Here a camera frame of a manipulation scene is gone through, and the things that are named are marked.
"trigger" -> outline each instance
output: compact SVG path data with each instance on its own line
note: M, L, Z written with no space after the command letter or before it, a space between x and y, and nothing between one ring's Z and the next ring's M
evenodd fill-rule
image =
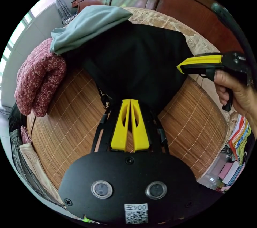
M206 69L205 71L205 77L208 78L211 81L214 81L214 76L215 76L215 69L211 68L211 69Z

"human hand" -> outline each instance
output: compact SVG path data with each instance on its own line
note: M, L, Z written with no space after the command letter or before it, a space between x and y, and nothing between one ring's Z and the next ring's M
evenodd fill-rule
M233 106L235 110L248 120L255 134L257 133L257 92L252 86L241 84L230 74L217 70L215 72L214 83L220 102L226 105L229 100L229 94L226 88L233 91Z

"wooden cabinet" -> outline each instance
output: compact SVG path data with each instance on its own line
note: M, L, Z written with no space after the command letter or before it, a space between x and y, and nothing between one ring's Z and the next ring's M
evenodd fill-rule
M211 42L219 51L242 51L237 39L211 11L215 0L74 0L78 13L89 5L138 7L156 10L189 26Z

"sticker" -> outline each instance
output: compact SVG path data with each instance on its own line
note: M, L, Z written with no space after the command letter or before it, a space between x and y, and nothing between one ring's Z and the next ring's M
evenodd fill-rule
M82 220L83 222L86 222L86 223L97 223L98 225L100 224L100 223L98 223L98 222L95 222L95 221L92 221L92 220L90 220L90 219L87 219L86 217L84 217L84 219Z
M148 205L146 204L125 204L126 224L148 223Z
M244 60L246 61L246 58L245 57L238 57L239 60Z

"metal zipper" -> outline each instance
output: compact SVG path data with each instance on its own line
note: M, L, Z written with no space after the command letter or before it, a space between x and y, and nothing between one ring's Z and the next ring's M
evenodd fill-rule
M107 95L106 93L103 93L102 90L99 88L100 90L100 93L101 93L101 96L107 96L109 99L112 99L109 95ZM107 110L107 108L110 106L110 102L109 101L106 101L105 102L106 106L104 107L105 110Z

